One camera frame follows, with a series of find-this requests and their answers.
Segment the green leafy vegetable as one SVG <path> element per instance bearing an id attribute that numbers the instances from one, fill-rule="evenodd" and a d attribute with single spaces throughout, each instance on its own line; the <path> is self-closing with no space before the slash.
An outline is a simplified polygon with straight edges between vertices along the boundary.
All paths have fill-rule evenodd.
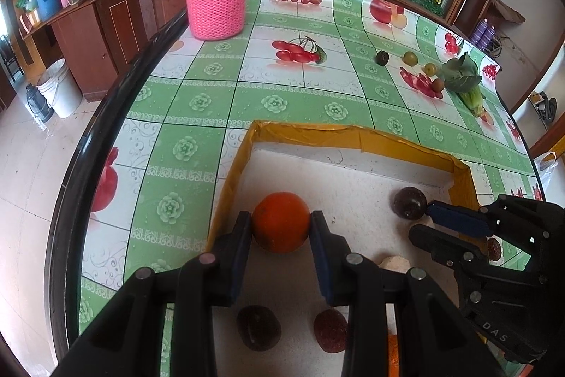
<path id="1" fill-rule="evenodd" d="M 439 77 L 444 81 L 445 88 L 457 94 L 475 118 L 484 116 L 486 110 L 480 88 L 483 77 L 477 64 L 467 53 L 450 58 L 442 64 Z"/>

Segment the white tray with yellow rim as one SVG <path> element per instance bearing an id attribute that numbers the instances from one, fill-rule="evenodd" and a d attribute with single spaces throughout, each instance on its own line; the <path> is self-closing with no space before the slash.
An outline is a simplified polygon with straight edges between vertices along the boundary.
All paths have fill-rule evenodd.
<path id="1" fill-rule="evenodd" d="M 267 195 L 291 192 L 320 211 L 354 253 L 374 262 L 404 257 L 456 300 L 453 273 L 409 241 L 410 222 L 392 209 L 394 195 L 406 187 L 418 188 L 431 201 L 478 204 L 468 165 L 371 129 L 282 123 L 230 128 L 218 164 L 210 234 L 227 234 L 239 213 L 254 211 Z M 239 310 L 255 304 L 269 308 L 281 323 L 280 341 L 263 352 L 249 349 L 238 334 Z M 253 245 L 236 303 L 214 309 L 218 374 L 339 375 L 342 355 L 324 352 L 314 336 L 314 319 L 326 308 L 308 244 L 288 254 Z"/>

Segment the dark purple plum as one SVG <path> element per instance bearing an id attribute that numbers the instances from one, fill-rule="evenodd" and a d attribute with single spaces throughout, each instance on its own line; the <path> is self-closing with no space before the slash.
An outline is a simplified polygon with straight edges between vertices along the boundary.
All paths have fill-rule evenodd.
<path id="1" fill-rule="evenodd" d="M 401 188 L 395 195 L 392 210 L 401 218 L 415 221 L 426 214 L 428 202 L 418 188 Z"/>
<path id="2" fill-rule="evenodd" d="M 262 305 L 248 305 L 239 310 L 238 334 L 253 351 L 267 351 L 281 339 L 281 323 L 274 313 Z"/>

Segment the dark olive fruit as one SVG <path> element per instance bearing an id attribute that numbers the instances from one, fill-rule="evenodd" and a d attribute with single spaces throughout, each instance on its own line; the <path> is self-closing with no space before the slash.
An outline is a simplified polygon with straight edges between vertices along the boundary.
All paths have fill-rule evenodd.
<path id="1" fill-rule="evenodd" d="M 390 59 L 390 56 L 385 51 L 379 51 L 375 56 L 375 62 L 380 66 L 385 66 Z"/>

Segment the yellow-green olive fruit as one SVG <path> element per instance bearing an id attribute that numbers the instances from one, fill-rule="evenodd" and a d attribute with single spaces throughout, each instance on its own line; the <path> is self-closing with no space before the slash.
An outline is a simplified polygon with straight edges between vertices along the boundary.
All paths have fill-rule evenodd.
<path id="1" fill-rule="evenodd" d="M 423 67 L 424 73 L 428 75 L 428 77 L 433 77 L 437 74 L 437 67 L 435 64 L 429 62 L 426 63 Z"/>

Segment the wooden cabinet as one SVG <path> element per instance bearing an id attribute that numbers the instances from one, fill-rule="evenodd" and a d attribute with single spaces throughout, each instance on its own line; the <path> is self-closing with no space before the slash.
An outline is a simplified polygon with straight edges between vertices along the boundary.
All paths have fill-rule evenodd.
<path id="1" fill-rule="evenodd" d="M 102 100 L 186 0 L 83 0 L 64 8 L 29 34 L 40 68 L 29 73 L 38 80 L 44 70 L 64 58 L 88 101 Z"/>

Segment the dark water jug on floor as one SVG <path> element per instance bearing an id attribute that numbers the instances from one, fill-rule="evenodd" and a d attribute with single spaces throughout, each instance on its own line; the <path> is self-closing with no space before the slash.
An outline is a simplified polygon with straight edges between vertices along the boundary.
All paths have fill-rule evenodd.
<path id="1" fill-rule="evenodd" d="M 31 116 L 37 122 L 47 123 L 54 115 L 54 109 L 49 105 L 45 96 L 40 93 L 35 85 L 30 83 L 26 86 L 26 100 Z"/>

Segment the green olive fruit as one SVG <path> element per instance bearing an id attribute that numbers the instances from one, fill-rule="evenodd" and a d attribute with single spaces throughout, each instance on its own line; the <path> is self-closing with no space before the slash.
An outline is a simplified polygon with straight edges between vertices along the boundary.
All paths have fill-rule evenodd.
<path id="1" fill-rule="evenodd" d="M 403 57 L 402 57 L 402 61 L 411 67 L 414 67 L 418 64 L 418 57 L 415 53 L 407 51 L 404 53 Z"/>

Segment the white plastic bucket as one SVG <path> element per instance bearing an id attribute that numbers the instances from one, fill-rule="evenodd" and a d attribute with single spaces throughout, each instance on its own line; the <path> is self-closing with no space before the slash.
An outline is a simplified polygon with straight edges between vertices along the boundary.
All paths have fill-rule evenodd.
<path id="1" fill-rule="evenodd" d="M 46 69 L 37 82 L 37 88 L 61 119 L 73 115 L 82 103 L 82 92 L 64 58 Z"/>

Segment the brownish olive fruit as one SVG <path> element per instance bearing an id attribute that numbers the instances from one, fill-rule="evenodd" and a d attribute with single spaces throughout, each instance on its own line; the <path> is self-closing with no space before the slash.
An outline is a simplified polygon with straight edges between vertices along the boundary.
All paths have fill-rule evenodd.
<path id="1" fill-rule="evenodd" d="M 435 93 L 441 93 L 444 90 L 444 81 L 440 78 L 436 78 L 431 83 L 431 88 Z"/>

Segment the red dried jujube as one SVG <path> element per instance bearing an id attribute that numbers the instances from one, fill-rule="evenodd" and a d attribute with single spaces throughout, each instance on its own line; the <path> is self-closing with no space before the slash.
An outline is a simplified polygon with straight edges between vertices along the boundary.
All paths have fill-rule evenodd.
<path id="1" fill-rule="evenodd" d="M 347 346 L 347 320 L 335 309 L 319 313 L 313 323 L 316 341 L 326 353 L 340 353 Z"/>

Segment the beige round cake piece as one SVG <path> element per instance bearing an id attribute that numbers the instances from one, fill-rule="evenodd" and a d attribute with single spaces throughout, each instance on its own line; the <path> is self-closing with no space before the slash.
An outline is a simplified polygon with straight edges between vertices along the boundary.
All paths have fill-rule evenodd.
<path id="1" fill-rule="evenodd" d="M 411 268 L 411 263 L 405 257 L 401 255 L 391 255 L 390 257 L 385 257 L 378 266 L 381 269 L 389 270 L 397 273 L 406 273 Z"/>

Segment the orange fruit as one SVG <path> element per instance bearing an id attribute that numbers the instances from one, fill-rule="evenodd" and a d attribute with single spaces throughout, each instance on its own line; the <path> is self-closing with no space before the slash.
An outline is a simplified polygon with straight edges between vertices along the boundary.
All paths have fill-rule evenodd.
<path id="1" fill-rule="evenodd" d="M 258 245 L 270 253 L 292 253 L 308 238 L 308 205 L 292 192 L 267 195 L 256 205 L 252 219 L 253 234 Z"/>
<path id="2" fill-rule="evenodd" d="M 389 377 L 399 376 L 397 335 L 388 335 Z"/>

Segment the red jujube on table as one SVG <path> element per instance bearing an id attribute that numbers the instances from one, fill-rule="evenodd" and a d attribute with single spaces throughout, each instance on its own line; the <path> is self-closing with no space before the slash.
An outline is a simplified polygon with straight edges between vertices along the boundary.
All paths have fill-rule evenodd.
<path id="1" fill-rule="evenodd" d="M 489 259 L 493 262 L 499 261 L 501 259 L 502 246 L 496 238 L 491 237 L 487 239 L 487 253 Z"/>

